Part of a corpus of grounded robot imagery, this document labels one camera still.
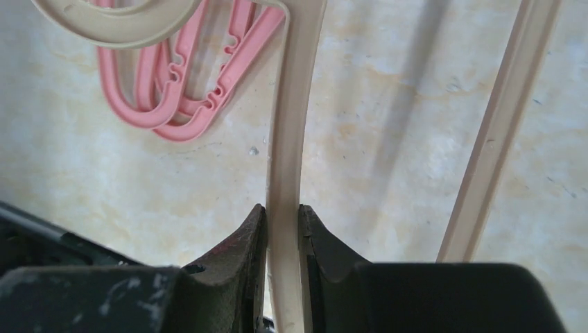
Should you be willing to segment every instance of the pink hanger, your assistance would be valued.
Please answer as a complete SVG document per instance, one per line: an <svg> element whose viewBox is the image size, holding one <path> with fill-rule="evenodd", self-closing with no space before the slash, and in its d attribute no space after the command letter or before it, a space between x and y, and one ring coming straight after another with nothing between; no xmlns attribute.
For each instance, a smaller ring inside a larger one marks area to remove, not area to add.
<svg viewBox="0 0 588 333"><path fill-rule="evenodd" d="M231 17L227 34L232 37L233 45L227 45L223 49L228 55L241 44L245 34L251 26L255 5L250 0L234 0L231 9ZM135 76L135 99L140 110L150 110L157 104L155 102L155 88L161 89L165 81L170 79L168 65L171 62L169 46L167 41L141 50L137 73ZM187 116L194 115L194 112L203 105L202 100L191 100L182 96L178 112Z"/></svg>
<svg viewBox="0 0 588 333"><path fill-rule="evenodd" d="M159 105L152 110L143 112L129 105L121 93L118 72L116 70L118 67L116 65L115 51L101 47L98 48L98 66L101 73L102 89L110 107L122 120L140 128L156 128L171 120L180 107L182 96L184 96L184 89L188 82L188 67L198 45L198 36L200 36L200 29L203 23L202 18L206 12L208 3L209 0L202 0L194 15L180 29L178 41L181 42L175 44L174 51L180 57L181 63L169 64L169 71L175 76L175 79L168 80L164 83L162 99ZM114 0L96 0L96 5L112 7L114 6ZM150 46L147 49L151 52L145 52L143 57L157 56L156 46Z"/></svg>
<svg viewBox="0 0 588 333"><path fill-rule="evenodd" d="M113 6L114 1L96 0L96 4ZM141 50L134 88L137 109L128 104L120 90L115 52L98 48L102 87L108 103L121 119L136 127L154 129L159 136L172 141L183 142L200 136L230 100L236 84L284 18L281 10L266 8L249 30L254 4L250 0L234 0L227 30L234 45L224 48L231 57L220 68L216 88L206 99L194 101L184 97L184 89L207 4L208 0L202 0L194 16L180 30L174 51L180 56L181 64L171 63L166 42ZM162 87L158 105L155 88ZM191 118L178 124L171 121L176 112Z"/></svg>
<svg viewBox="0 0 588 333"><path fill-rule="evenodd" d="M185 142L201 136L227 103L237 83L284 17L279 8L264 9L245 34L243 42L237 46L232 57L222 67L216 80L216 89L207 94L206 100L201 102L192 118L185 124L178 125L172 121L153 131L160 137L174 142Z"/></svg>

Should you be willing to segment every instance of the metal jaw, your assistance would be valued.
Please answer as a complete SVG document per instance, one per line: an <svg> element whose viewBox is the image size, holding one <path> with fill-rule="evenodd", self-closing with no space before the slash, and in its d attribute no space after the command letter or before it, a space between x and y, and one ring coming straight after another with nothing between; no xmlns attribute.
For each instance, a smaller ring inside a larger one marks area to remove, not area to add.
<svg viewBox="0 0 588 333"><path fill-rule="evenodd" d="M524 268L375 264L310 206L298 225L312 332L565 332ZM0 332L272 332L262 316L267 239L256 205L185 267L149 267L0 204Z"/></svg>

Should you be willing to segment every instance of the beige plastic strip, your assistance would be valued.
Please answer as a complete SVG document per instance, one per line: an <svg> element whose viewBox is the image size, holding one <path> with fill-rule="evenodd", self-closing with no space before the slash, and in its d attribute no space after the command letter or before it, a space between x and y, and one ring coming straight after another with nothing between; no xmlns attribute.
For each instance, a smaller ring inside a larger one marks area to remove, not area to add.
<svg viewBox="0 0 588 333"><path fill-rule="evenodd" d="M311 332L298 240L300 171L306 111L327 0L268 0L286 13L283 59L274 95L268 161L268 280L276 330Z"/></svg>
<svg viewBox="0 0 588 333"><path fill-rule="evenodd" d="M561 0L523 0L490 95L438 262L472 260Z"/></svg>
<svg viewBox="0 0 588 333"><path fill-rule="evenodd" d="M138 49L178 31L200 0L147 0L125 8L102 8L87 0L31 0L52 22L109 49Z"/></svg>

